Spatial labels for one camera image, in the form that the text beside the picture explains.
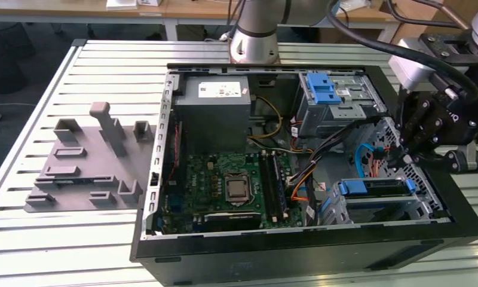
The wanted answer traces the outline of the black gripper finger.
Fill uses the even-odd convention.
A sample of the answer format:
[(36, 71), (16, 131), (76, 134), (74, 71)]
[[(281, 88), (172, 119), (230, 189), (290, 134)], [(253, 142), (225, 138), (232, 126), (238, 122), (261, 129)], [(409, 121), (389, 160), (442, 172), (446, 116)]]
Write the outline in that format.
[(422, 169), (442, 170), (449, 173), (460, 171), (460, 163), (456, 151), (441, 155), (436, 152), (437, 143), (434, 141), (416, 141), (406, 143), (406, 155), (410, 156), (414, 165)]
[(396, 113), (398, 146), (394, 149), (394, 162), (408, 163), (406, 143), (432, 141), (441, 124), (436, 121), (436, 99), (430, 92), (400, 89), (398, 109)]

